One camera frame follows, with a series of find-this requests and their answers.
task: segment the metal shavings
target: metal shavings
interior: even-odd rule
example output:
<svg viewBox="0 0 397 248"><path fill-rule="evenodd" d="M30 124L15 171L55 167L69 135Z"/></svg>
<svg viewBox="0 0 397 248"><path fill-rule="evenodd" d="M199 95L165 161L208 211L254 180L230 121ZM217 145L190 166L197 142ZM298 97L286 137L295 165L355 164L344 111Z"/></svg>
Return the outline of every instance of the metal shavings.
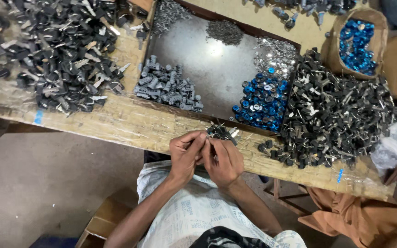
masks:
<svg viewBox="0 0 397 248"><path fill-rule="evenodd" d="M223 21L209 21L206 29L207 38L221 41L225 45L240 45L244 32L234 23Z"/></svg>
<svg viewBox="0 0 397 248"><path fill-rule="evenodd" d="M161 0L157 3L152 34L162 35L171 30L178 20L191 19L191 13L180 3L173 0Z"/></svg>
<svg viewBox="0 0 397 248"><path fill-rule="evenodd" d="M256 56L254 57L254 64L258 72L274 68L273 76L279 81L289 80L294 65L297 63L295 46L289 42L261 37L257 39L257 46L254 49L260 50L260 52L255 52Z"/></svg>

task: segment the finger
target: finger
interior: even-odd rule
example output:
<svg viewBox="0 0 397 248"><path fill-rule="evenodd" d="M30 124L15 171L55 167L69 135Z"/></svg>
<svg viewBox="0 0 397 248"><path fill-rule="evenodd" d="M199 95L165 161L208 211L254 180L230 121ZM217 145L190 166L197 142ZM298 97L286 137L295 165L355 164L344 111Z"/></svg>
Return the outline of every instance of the finger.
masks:
<svg viewBox="0 0 397 248"><path fill-rule="evenodd" d="M223 142L216 138L210 138L209 143L214 147L215 153L218 156L218 164L222 169L230 169L231 161L229 160L229 154L226 148L223 146Z"/></svg>
<svg viewBox="0 0 397 248"><path fill-rule="evenodd" d="M226 151L228 151L229 155L229 160L231 161L231 165L235 166L237 163L239 163L239 151L235 147L234 143L230 140L224 140L222 141L223 146L225 147Z"/></svg>
<svg viewBox="0 0 397 248"><path fill-rule="evenodd" d="M204 158L200 158L199 160L196 160L196 165L202 165L205 163L205 159Z"/></svg>
<svg viewBox="0 0 397 248"><path fill-rule="evenodd" d="M208 173L211 172L212 168L215 165L215 161L211 152L211 143L209 143L209 139L205 140L205 145L201 150L201 155L203 157L203 161L205 164L205 169Z"/></svg>
<svg viewBox="0 0 397 248"><path fill-rule="evenodd" d="M195 157L196 161L202 160L203 156L201 155L201 152L198 153L198 155Z"/></svg>
<svg viewBox="0 0 397 248"><path fill-rule="evenodd" d="M204 130L192 131L189 133L185 133L184 135L180 136L177 139L180 142L188 143L188 142L191 142L193 139L196 139L197 137L199 137L200 134L204 134L206 136L206 131L204 131Z"/></svg>
<svg viewBox="0 0 397 248"><path fill-rule="evenodd" d="M199 151L203 148L205 140L206 134L199 133L198 137L194 139L191 146L186 150L185 155L195 158L195 156L198 155Z"/></svg>

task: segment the person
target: person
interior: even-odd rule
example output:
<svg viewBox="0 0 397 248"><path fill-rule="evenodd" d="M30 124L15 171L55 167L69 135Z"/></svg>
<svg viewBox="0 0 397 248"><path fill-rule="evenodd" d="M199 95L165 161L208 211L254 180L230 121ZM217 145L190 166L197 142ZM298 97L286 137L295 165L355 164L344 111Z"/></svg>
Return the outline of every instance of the person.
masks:
<svg viewBox="0 0 397 248"><path fill-rule="evenodd" d="M105 248L306 247L240 177L243 155L231 141L193 131L173 138L169 149L171 161L145 163L139 204Z"/></svg>

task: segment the pile of keys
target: pile of keys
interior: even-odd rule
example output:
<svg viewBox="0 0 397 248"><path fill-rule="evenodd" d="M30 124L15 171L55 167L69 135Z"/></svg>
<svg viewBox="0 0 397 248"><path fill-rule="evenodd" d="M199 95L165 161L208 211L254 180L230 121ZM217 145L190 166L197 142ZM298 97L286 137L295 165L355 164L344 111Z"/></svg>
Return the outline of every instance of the pile of keys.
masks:
<svg viewBox="0 0 397 248"><path fill-rule="evenodd" d="M374 75L377 67L372 61L374 53L367 50L368 43L374 35L374 24L350 19L340 33L339 55L345 66L365 75Z"/></svg>
<svg viewBox="0 0 397 248"><path fill-rule="evenodd" d="M383 77L357 81L334 76L319 55L313 48L299 58L279 133L283 147L272 158L293 160L300 169L331 167L335 160L353 168L357 156L368 155L382 135L389 135L397 107Z"/></svg>
<svg viewBox="0 0 397 248"><path fill-rule="evenodd" d="M233 127L231 130L227 131L223 124L217 119L218 124L211 121L211 126L206 128L206 133L210 138L218 138L221 140L230 140L236 146L237 145L237 135L239 130Z"/></svg>
<svg viewBox="0 0 397 248"><path fill-rule="evenodd" d="M120 79L128 67L108 57L120 32L115 22L116 3L105 0L8 1L10 14L21 29L19 40L0 37L0 57L19 61L18 87L34 87L39 108L66 115L91 112L104 105L104 84L122 93ZM0 77L8 77L4 67Z"/></svg>

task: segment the worn wooden tabletop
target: worn wooden tabletop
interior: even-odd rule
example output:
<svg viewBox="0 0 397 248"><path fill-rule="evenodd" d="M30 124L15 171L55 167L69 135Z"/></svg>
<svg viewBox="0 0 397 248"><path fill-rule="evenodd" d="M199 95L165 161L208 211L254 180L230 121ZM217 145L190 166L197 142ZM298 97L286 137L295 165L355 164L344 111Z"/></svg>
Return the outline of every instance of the worn wooden tabletop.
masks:
<svg viewBox="0 0 397 248"><path fill-rule="evenodd" d="M335 19L335 16L326 14L320 30L314 16L306 17L300 14L296 26L286 31L284 24L271 12L270 6L258 9L252 2L242 5L240 1L228 0L226 3L224 0L188 2L298 42L302 45L301 53L308 48L321 48L326 40L324 34L331 29ZM75 113L67 117L62 113L37 110L32 100L34 92L17 89L13 79L0 80L0 118L161 153L169 153L170 139L190 130L204 129L209 125L203 116L191 116L185 111L152 104L133 95L132 89L140 74L138 65L143 61L145 50L138 50L135 34L127 36L124 29L120 31L122 35L117 40L117 50L111 57L118 65L131 63L123 79L124 95L114 95L106 91L108 99L104 107L96 106L92 113ZM244 155L247 172L380 200L387 200L394 193L395 184L384 186L381 183L369 157L359 159L354 170L350 170L341 162L336 162L332 168L309 166L298 169L296 166L284 166L257 151L257 145L270 137L243 129L240 135L238 148Z"/></svg>

